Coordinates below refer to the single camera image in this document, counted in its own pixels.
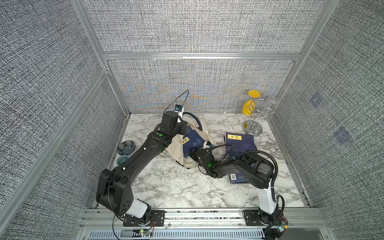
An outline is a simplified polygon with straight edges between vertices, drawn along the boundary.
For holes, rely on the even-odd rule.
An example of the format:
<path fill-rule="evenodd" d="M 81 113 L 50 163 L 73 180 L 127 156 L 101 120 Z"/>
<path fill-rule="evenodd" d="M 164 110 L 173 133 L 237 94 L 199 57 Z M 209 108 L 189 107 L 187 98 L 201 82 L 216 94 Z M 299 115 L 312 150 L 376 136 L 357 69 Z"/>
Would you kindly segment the cream canvas tote bag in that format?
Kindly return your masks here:
<path fill-rule="evenodd" d="M 166 150 L 182 167 L 186 169 L 196 168 L 198 163 L 190 157 L 190 154 L 196 149 L 216 146 L 217 142 L 210 135 L 202 115 L 195 116 L 186 112 L 183 113 L 183 120 L 187 122 L 186 133 L 176 135 Z"/>

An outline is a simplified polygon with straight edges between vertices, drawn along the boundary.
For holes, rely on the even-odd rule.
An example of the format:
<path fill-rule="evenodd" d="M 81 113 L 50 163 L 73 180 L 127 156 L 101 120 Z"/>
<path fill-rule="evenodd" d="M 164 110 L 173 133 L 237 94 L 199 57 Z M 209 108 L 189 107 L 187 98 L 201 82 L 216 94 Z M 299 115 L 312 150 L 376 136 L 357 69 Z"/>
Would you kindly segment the purple blue book yellow label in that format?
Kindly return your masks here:
<path fill-rule="evenodd" d="M 234 157 L 244 151 L 255 151 L 254 137 L 235 133 L 226 133 L 225 136 L 226 153 L 229 157 Z"/>

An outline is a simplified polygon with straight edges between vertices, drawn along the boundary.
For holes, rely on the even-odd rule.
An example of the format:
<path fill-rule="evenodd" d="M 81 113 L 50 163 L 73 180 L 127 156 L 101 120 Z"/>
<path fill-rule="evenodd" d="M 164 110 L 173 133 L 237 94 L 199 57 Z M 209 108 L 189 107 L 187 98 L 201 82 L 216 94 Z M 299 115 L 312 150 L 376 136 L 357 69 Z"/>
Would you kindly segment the blue book with barcode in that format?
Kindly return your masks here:
<path fill-rule="evenodd" d="M 241 173 L 229 174 L 228 179 L 229 179 L 230 184 L 249 183 L 249 180 Z"/>

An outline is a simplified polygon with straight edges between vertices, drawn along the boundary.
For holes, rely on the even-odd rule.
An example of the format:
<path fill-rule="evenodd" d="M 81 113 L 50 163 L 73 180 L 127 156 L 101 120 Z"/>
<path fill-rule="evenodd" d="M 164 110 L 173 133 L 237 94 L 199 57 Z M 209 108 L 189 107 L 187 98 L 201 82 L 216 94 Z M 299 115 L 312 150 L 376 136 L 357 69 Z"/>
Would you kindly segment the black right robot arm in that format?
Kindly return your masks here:
<path fill-rule="evenodd" d="M 266 226 L 275 224 L 283 215 L 275 197 L 275 181 L 278 176 L 277 161 L 268 153 L 246 150 L 229 160 L 216 161 L 213 149 L 194 149 L 190 157 L 205 170 L 205 174 L 219 179 L 231 174 L 242 174 L 257 189 L 259 220 Z"/>

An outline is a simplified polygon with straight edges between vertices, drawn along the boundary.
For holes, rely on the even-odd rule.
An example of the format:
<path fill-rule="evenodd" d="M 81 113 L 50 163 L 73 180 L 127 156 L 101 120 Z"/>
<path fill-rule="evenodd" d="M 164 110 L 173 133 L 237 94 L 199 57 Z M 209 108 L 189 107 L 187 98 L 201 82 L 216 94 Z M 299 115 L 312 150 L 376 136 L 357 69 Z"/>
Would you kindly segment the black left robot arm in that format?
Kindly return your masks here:
<path fill-rule="evenodd" d="M 186 129 L 187 122 L 183 121 L 181 114 L 165 112 L 162 122 L 148 134 L 143 145 L 126 163 L 101 172 L 96 202 L 120 219 L 127 215 L 138 219 L 140 224 L 147 224 L 151 217 L 151 206 L 134 197 L 131 185 L 148 163 L 162 153 L 176 135 L 184 135 Z"/>

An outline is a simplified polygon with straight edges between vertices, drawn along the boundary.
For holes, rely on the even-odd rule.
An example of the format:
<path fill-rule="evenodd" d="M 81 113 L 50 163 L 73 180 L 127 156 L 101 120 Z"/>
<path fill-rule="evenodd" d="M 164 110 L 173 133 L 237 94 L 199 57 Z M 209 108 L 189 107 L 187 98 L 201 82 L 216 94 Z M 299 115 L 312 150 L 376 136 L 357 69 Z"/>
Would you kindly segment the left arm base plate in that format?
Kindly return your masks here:
<path fill-rule="evenodd" d="M 163 227 L 165 220 L 164 210 L 151 210 L 144 214 L 142 218 L 137 218 L 132 215 L 126 214 L 125 220 L 123 222 L 124 227 Z"/>

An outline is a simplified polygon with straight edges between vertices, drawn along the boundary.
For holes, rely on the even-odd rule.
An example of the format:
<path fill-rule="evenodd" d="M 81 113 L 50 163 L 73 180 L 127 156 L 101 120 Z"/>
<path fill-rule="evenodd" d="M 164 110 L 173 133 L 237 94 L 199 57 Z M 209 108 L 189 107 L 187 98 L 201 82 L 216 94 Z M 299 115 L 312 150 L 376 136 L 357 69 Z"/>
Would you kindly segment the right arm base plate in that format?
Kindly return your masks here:
<path fill-rule="evenodd" d="M 269 226 L 270 216 L 261 210 L 243 210 L 246 226 Z"/>

